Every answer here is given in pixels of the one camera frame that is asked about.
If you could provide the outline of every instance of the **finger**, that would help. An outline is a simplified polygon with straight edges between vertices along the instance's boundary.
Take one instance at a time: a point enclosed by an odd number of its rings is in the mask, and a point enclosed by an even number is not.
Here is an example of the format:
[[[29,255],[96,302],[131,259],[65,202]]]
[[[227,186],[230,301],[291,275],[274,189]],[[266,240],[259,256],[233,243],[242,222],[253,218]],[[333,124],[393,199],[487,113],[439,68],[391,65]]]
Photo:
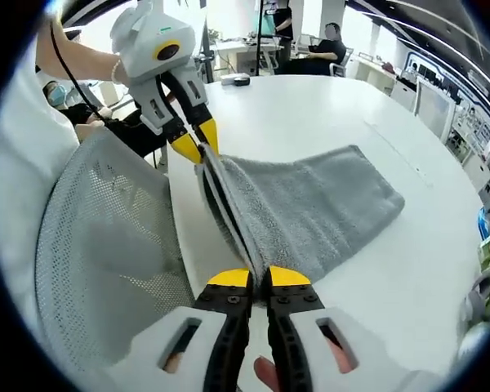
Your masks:
[[[259,357],[254,361],[254,373],[273,392],[280,392],[276,367],[268,359]]]
[[[176,97],[174,96],[174,94],[172,94],[171,92],[169,92],[167,94],[167,96],[165,97],[165,99],[167,100],[167,102],[169,104],[171,104],[172,102],[174,102],[174,100],[176,99]]]
[[[343,351],[343,349],[339,345],[335,345],[328,339],[327,339],[327,343],[330,346],[330,350],[332,350],[332,354],[334,354],[334,358],[336,359],[336,363],[337,363],[337,368],[339,369],[340,373],[348,373],[354,370],[354,367],[352,366],[349,359],[347,358],[345,351]]]
[[[183,353],[171,355],[167,360],[167,363],[163,367],[163,370],[166,371],[167,373],[176,373],[176,370],[178,370],[178,366],[180,365],[182,356]]]

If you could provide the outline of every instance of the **bracelet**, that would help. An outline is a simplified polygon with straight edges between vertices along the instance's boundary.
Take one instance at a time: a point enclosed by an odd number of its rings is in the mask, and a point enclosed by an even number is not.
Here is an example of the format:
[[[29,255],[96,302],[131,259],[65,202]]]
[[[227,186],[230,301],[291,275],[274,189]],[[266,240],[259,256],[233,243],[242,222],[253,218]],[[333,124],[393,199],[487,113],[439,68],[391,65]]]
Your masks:
[[[116,73],[116,70],[118,69],[118,66],[122,63],[122,59],[118,59],[116,64],[113,67],[113,70],[111,71],[111,80],[113,81],[114,84],[122,84],[122,82],[119,82],[114,74]]]

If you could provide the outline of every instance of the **face mask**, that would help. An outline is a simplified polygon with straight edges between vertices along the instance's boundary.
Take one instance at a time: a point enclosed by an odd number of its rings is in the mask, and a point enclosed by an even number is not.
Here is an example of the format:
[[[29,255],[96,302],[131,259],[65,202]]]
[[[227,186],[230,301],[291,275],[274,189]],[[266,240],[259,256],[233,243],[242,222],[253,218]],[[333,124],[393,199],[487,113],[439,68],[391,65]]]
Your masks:
[[[327,39],[330,39],[331,41],[334,41],[336,39],[337,33],[334,26],[327,26],[325,28],[325,37],[327,37]]]
[[[49,93],[47,100],[51,106],[60,106],[65,103],[65,97],[67,96],[67,91],[63,86],[57,86],[53,91]]]

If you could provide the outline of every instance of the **person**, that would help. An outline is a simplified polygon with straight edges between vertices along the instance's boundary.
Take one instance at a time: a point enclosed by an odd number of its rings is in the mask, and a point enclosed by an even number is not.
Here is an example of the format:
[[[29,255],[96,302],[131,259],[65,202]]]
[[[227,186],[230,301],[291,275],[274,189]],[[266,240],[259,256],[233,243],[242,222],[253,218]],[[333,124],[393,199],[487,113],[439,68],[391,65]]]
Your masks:
[[[343,351],[339,345],[335,345],[328,339],[326,340],[336,359],[340,373],[345,374],[354,370],[345,351]],[[256,377],[258,377],[260,381],[267,385],[273,392],[281,392],[276,366],[267,358],[259,357],[254,361],[254,373],[256,374]]]
[[[408,80],[412,84],[417,84],[417,64],[412,63],[412,69],[403,71],[401,73],[401,78]]]
[[[337,23],[325,27],[325,37],[318,46],[310,46],[310,54],[305,59],[287,62],[281,74],[327,75],[330,76],[330,64],[341,64],[346,54],[346,47],[341,40],[341,28]]]
[[[42,89],[50,106],[62,113],[73,124],[78,140],[82,142],[89,136],[95,127],[104,125],[103,121],[93,113],[86,103],[79,103],[68,107],[66,102],[67,91],[56,80],[51,80]],[[102,118],[112,118],[113,111],[109,108],[95,108]]]
[[[330,347],[332,355],[334,355],[334,358],[336,359],[336,364],[340,373],[345,374],[354,370],[354,366],[350,363],[345,351],[343,351],[339,345],[332,343],[328,338],[326,338],[326,342]],[[180,366],[182,356],[183,353],[172,355],[167,360],[163,370],[167,373],[176,373]],[[272,362],[267,358],[260,356],[254,361],[253,366],[254,373],[261,382],[267,385],[273,392],[281,392],[276,366]]]
[[[281,50],[277,51],[278,66],[281,67],[291,59],[292,40],[292,9],[288,0],[278,0],[276,11],[273,14],[276,35],[280,37]]]
[[[34,266],[38,232],[52,189],[78,148],[73,124],[45,99],[37,65],[53,78],[67,79],[52,46],[56,44],[77,80],[128,83],[118,55],[67,39],[61,23],[46,16],[37,36],[18,59],[0,106],[0,269],[12,302],[40,341]]]

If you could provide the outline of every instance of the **white wall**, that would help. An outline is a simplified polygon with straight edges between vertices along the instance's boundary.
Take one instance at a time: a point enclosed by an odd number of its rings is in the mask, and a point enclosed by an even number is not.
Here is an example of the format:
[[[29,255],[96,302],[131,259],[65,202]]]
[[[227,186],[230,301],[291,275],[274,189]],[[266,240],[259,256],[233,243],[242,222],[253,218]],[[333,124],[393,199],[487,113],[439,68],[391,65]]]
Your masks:
[[[346,47],[352,47],[354,53],[370,52],[372,20],[356,10],[347,7],[343,15],[341,36]]]
[[[376,42],[376,55],[382,58],[383,61],[390,62],[395,67],[397,46],[397,37],[386,27],[381,26],[379,28],[379,34]]]
[[[326,0],[304,0],[301,21],[301,32],[303,34],[319,36],[323,1]]]
[[[256,0],[207,0],[207,27],[221,38],[246,37],[257,21]]]
[[[94,19],[82,29],[80,42],[97,51],[112,53],[112,40],[109,36],[111,28],[123,11],[129,7],[136,7],[136,5],[136,0],[131,0]]]
[[[343,25],[345,0],[303,0],[303,21],[301,32],[325,38],[325,26],[336,22]]]
[[[292,31],[294,32],[294,40],[301,35],[303,27],[303,7],[305,0],[291,0],[290,8],[292,9]]]
[[[344,13],[345,0],[323,0],[318,37],[325,38],[325,26],[329,23],[335,22],[341,27]]]
[[[401,41],[398,40],[395,47],[394,62],[392,65],[400,69],[405,69],[405,61],[407,60],[408,53],[413,50],[406,47]]]
[[[368,54],[370,56],[376,55],[377,39],[379,38],[380,30],[380,25],[372,23],[372,30],[370,32],[370,43],[368,45]]]

